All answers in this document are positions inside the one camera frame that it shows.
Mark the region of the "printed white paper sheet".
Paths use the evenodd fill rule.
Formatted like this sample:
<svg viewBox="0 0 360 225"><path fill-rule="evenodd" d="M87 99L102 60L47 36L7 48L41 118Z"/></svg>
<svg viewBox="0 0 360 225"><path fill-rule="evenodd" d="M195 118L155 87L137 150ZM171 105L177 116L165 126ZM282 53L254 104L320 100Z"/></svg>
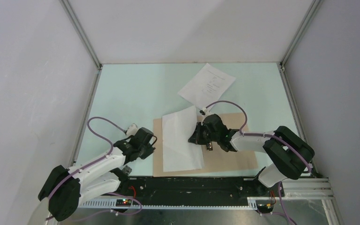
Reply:
<svg viewBox="0 0 360 225"><path fill-rule="evenodd" d="M207 63L178 94L197 108L202 109L218 101L235 80L235 77Z"/></svg>

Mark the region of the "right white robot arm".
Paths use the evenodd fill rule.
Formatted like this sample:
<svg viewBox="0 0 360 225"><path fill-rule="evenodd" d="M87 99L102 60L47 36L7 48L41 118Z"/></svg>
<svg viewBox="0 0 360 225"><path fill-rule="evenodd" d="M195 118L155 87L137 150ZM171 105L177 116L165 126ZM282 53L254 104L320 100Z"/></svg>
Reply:
<svg viewBox="0 0 360 225"><path fill-rule="evenodd" d="M217 114L205 116L196 124L189 143L206 145L214 142L225 152L250 150L265 153L272 164L254 177L254 190L266 196L273 186L285 179L297 180L302 173L311 171L310 162L315 151L285 126L265 133L242 132L228 128Z"/></svg>

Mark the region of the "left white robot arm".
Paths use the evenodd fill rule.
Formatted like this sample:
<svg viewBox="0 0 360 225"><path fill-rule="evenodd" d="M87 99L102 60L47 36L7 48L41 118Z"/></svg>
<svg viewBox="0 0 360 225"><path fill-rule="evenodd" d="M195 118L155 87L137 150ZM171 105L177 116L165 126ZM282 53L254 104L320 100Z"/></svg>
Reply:
<svg viewBox="0 0 360 225"><path fill-rule="evenodd" d="M100 195L124 195L129 191L129 182L121 178L120 168L149 157L155 150L151 140L157 138L144 127L129 128L125 134L125 139L109 141L107 151L84 164L52 169L37 198L47 203L47 211L54 219L69 218L84 202Z"/></svg>

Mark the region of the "metal folder clip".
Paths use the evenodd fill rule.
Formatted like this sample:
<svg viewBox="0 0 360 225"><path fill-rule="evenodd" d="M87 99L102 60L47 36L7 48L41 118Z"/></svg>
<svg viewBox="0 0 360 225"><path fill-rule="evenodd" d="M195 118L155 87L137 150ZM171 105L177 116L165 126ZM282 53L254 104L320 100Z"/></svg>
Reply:
<svg viewBox="0 0 360 225"><path fill-rule="evenodd" d="M206 144L206 150L207 150L207 151L213 151L212 142L208 142L208 143Z"/></svg>

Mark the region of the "brown cardboard folder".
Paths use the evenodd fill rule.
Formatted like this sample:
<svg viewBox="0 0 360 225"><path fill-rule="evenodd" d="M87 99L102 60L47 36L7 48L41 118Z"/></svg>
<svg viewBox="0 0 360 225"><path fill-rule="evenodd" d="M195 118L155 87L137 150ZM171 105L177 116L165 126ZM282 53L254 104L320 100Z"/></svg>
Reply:
<svg viewBox="0 0 360 225"><path fill-rule="evenodd" d="M208 151L206 146L188 143L186 150L188 156L196 156L203 163L201 169L184 171L164 171L163 129L162 120L153 120L153 133L157 136L153 153L153 176L234 176L236 171L251 171L258 168L256 155L253 151L226 152L217 143L213 143L213 150Z"/></svg>

